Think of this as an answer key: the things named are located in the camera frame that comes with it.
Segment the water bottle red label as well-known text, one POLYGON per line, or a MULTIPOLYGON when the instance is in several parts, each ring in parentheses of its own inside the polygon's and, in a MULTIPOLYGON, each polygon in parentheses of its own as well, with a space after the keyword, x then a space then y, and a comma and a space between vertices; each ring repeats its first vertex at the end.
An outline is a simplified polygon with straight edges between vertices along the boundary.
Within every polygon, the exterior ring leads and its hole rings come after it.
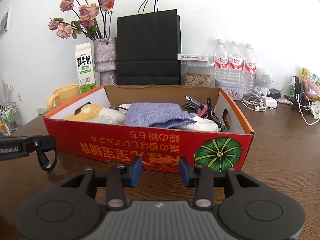
POLYGON ((214 52, 214 77, 215 80, 227 79, 228 72, 228 51, 225 46, 225 41, 222 39, 217 40, 217 47, 214 52))
POLYGON ((231 50, 229 53, 228 63, 228 79, 234 82, 241 81, 243 58, 240 51, 240 46, 236 41, 232 41, 231 50))
POLYGON ((257 66, 253 56, 253 47, 249 43, 247 43, 241 77, 241 82, 244 84, 244 87, 246 89, 253 88, 256 69, 257 66))

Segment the white charger block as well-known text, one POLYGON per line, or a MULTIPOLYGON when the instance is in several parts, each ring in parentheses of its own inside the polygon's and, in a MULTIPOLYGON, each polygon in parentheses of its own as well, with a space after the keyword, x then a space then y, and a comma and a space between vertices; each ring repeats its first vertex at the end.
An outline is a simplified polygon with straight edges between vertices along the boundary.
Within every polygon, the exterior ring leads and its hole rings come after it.
POLYGON ((261 99, 264 104, 264 107, 266 107, 266 108, 276 108, 277 107, 278 102, 276 99, 269 97, 269 96, 262 96, 261 99))

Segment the purple textured vase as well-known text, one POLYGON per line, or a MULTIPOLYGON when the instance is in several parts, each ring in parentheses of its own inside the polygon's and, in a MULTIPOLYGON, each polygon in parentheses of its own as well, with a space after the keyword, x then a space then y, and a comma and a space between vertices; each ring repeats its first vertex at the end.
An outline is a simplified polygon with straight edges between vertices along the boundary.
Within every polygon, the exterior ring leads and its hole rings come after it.
POLYGON ((101 85, 117 84, 117 38, 102 38, 93 42, 94 70, 99 73, 101 85))

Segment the red pumpkin cardboard box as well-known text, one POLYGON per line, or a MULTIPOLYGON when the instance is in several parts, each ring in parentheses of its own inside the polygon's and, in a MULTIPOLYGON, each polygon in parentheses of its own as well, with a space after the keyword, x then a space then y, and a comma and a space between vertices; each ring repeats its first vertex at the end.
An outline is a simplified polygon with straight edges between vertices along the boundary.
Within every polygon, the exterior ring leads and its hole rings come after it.
MULTIPOLYGON (((57 107, 44 116, 57 149, 99 161, 129 163, 135 156, 150 162, 159 157, 185 157, 192 164, 202 164, 214 171, 241 169, 254 138, 254 131, 232 98, 220 88, 144 85, 100 86, 57 107), (186 96, 204 103, 211 98, 215 115, 229 116, 225 132, 183 131, 155 127, 67 121, 66 117, 92 103, 103 107, 134 102, 168 102, 181 105, 186 96)), ((148 170, 176 173, 178 166, 148 170)))

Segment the braided cable pink tie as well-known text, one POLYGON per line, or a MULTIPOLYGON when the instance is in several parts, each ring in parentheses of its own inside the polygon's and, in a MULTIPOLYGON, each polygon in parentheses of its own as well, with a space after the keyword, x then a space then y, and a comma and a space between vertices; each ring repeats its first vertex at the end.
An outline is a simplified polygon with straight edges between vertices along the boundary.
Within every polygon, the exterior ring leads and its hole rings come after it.
POLYGON ((219 129, 225 129, 226 125, 214 113, 211 98, 206 99, 206 103, 200 103, 196 99, 186 96, 188 102, 182 104, 182 108, 187 110, 188 113, 197 114, 199 117, 212 120, 215 122, 219 129))

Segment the green puff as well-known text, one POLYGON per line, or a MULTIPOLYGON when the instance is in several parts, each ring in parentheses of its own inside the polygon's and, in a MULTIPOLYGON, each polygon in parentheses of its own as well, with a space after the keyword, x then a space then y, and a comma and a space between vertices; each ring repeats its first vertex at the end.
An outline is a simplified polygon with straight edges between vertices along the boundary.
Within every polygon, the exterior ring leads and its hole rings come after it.
POLYGON ((114 124, 113 119, 110 116, 99 115, 96 118, 87 120, 90 123, 96 124, 114 124))

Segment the black phone stand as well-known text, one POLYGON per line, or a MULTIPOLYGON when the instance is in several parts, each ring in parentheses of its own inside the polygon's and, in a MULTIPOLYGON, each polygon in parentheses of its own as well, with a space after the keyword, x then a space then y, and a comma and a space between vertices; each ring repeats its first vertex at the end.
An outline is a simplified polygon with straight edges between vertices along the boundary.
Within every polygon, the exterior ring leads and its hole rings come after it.
POLYGON ((292 99, 294 107, 298 109, 303 100, 303 84, 299 82, 299 77, 296 75, 292 78, 290 98, 292 99))

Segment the black power adapter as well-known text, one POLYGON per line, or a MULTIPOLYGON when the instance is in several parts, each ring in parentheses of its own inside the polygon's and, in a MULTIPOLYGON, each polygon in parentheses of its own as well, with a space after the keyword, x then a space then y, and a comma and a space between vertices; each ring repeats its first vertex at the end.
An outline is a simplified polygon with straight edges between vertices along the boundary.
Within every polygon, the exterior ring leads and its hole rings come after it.
POLYGON ((269 89, 269 93, 268 93, 268 95, 267 96, 269 96, 269 97, 271 97, 271 98, 273 98, 273 99, 278 99, 278 98, 280 98, 280 96, 281 96, 281 92, 279 91, 279 90, 277 90, 277 89, 275 89, 275 88, 271 88, 271 89, 269 89))

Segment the white tissue pack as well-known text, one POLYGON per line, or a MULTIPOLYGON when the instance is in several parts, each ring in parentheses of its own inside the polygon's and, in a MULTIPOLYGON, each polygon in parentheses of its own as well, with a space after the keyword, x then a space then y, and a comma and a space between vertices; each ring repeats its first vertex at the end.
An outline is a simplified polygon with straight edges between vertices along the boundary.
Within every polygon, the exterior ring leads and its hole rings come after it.
POLYGON ((188 113, 188 115, 192 118, 193 122, 189 124, 175 126, 175 129, 181 129, 185 131, 214 132, 214 133, 221 131, 221 129, 213 120, 201 118, 194 113, 188 113))

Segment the white wired earphones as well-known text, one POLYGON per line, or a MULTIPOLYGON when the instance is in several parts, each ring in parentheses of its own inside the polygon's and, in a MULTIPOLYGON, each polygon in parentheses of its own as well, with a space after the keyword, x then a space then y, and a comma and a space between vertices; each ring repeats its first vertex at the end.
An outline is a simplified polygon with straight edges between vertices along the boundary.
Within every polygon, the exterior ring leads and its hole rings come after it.
POLYGON ((263 103, 260 93, 253 88, 244 90, 241 95, 241 101, 247 109, 255 112, 264 112, 267 109, 272 109, 263 103))

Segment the yellow snack packet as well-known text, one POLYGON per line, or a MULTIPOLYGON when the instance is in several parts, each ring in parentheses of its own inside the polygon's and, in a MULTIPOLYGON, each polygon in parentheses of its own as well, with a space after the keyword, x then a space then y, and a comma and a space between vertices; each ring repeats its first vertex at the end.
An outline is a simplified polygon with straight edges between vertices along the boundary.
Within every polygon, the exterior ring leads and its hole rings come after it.
POLYGON ((304 84, 304 93, 306 96, 313 100, 320 100, 320 85, 319 85, 319 77, 316 74, 313 74, 307 68, 302 69, 302 77, 304 84))

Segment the dried pink rose bouquet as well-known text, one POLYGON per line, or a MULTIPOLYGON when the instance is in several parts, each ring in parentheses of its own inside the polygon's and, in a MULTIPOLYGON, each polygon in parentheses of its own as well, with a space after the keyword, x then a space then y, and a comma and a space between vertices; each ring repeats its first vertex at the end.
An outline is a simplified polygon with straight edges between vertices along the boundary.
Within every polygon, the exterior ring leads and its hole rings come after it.
POLYGON ((97 3, 89 3, 88 0, 62 0, 60 10, 74 12, 75 19, 66 22, 61 17, 51 18, 48 28, 60 38, 72 37, 76 40, 79 34, 84 34, 92 41, 109 38, 114 4, 115 0, 97 0, 97 3))

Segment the decorated tin box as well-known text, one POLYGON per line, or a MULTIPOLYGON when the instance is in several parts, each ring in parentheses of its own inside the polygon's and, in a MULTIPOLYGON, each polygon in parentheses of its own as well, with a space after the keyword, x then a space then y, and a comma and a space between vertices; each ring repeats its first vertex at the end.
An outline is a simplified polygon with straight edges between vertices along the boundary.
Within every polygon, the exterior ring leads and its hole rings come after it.
POLYGON ((245 90, 242 83, 230 80, 215 80, 215 87, 224 89, 234 101, 240 101, 245 90))

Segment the white round robot toy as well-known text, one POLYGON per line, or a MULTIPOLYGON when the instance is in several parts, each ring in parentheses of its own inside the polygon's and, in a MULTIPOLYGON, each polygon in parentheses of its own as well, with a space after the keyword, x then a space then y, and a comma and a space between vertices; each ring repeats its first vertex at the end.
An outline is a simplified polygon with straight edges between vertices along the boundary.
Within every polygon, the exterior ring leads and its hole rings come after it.
POLYGON ((270 94, 269 87, 272 85, 272 75, 264 69, 257 69, 255 74, 255 90, 262 96, 270 94))

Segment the white bottle cap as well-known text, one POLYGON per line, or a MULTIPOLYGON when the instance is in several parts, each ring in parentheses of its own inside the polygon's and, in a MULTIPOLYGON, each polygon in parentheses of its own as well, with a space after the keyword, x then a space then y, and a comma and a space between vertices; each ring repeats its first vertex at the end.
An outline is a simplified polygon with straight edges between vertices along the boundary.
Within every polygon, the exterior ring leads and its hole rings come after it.
POLYGON ((128 110, 130 108, 131 104, 130 103, 125 103, 119 106, 119 108, 128 110))

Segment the black paper bag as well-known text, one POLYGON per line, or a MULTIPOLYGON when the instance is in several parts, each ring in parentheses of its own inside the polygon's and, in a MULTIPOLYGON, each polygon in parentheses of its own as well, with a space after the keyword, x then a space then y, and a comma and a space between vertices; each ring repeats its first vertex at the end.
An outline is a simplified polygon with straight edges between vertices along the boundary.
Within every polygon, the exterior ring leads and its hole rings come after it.
POLYGON ((177 10, 145 0, 137 14, 117 19, 117 84, 180 85, 181 26, 177 10))

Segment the purple knit drawstring pouch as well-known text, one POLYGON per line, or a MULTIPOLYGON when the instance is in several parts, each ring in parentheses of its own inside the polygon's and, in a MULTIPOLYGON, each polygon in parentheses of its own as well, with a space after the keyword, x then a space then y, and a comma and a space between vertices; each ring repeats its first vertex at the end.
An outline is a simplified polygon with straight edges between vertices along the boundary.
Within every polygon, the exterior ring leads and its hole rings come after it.
POLYGON ((125 126, 174 128, 194 124, 193 116, 184 113, 176 103, 137 102, 127 111, 125 126))

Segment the yellow ceramic mug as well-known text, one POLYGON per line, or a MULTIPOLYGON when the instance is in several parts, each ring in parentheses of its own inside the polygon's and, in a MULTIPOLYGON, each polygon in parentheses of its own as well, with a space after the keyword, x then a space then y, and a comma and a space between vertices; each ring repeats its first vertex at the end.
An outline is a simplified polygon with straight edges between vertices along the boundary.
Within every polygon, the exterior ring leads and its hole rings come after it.
POLYGON ((53 91, 53 95, 47 101, 47 111, 52 111, 54 106, 59 107, 64 103, 80 95, 80 88, 77 84, 67 85, 53 91))

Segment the yellow white plush toy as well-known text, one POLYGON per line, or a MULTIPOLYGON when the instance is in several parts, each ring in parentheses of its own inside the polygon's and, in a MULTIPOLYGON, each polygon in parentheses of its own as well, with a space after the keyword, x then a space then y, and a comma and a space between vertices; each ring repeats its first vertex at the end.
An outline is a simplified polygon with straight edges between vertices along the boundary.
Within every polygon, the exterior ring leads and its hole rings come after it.
POLYGON ((106 108, 101 105, 88 104, 81 107, 78 114, 67 116, 66 120, 87 122, 87 120, 96 118, 99 115, 110 116, 113 119, 113 125, 122 125, 126 118, 126 115, 118 110, 106 108))

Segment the flat white box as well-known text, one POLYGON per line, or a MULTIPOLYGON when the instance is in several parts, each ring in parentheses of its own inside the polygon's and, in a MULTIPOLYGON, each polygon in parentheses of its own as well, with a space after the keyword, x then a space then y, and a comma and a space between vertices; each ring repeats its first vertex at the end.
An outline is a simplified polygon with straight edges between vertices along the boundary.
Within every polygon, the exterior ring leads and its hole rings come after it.
POLYGON ((180 61, 199 61, 199 62, 208 62, 208 55, 200 54, 178 54, 177 59, 180 61))

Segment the white face mask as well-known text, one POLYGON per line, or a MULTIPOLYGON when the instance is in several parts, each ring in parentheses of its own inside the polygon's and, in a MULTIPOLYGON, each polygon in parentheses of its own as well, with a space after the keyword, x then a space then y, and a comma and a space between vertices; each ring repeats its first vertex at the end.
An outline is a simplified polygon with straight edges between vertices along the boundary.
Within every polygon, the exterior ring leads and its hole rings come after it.
POLYGON ((319 111, 320 111, 320 102, 316 101, 310 104, 310 112, 313 115, 314 119, 319 119, 319 111))

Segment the small orange tassel charm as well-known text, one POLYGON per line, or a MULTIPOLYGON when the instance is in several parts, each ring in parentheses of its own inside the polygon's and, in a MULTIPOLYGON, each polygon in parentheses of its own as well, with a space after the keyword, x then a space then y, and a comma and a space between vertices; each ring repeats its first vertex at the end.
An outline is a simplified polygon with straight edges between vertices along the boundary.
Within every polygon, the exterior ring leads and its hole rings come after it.
POLYGON ((170 169, 170 168, 174 168, 176 166, 179 165, 179 159, 180 157, 172 157, 172 156, 166 156, 166 157, 159 157, 156 159, 153 159, 150 162, 144 162, 144 165, 149 165, 155 168, 159 168, 159 169, 170 169))

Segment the white green milk carton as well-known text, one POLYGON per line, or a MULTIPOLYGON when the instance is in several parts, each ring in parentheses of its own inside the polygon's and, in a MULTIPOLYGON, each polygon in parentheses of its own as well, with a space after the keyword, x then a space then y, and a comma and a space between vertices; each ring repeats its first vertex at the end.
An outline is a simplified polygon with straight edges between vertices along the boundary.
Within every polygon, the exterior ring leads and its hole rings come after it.
POLYGON ((96 81, 91 43, 83 43, 75 46, 75 61, 80 93, 83 94, 95 89, 96 81))

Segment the clear jar of nuts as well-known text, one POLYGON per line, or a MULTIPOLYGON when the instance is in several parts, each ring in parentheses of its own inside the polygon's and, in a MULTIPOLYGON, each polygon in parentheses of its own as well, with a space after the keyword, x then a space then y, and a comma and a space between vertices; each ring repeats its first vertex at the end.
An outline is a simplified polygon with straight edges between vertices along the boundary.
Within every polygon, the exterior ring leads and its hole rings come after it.
POLYGON ((183 61, 182 85, 197 87, 213 87, 214 66, 209 62, 183 61))

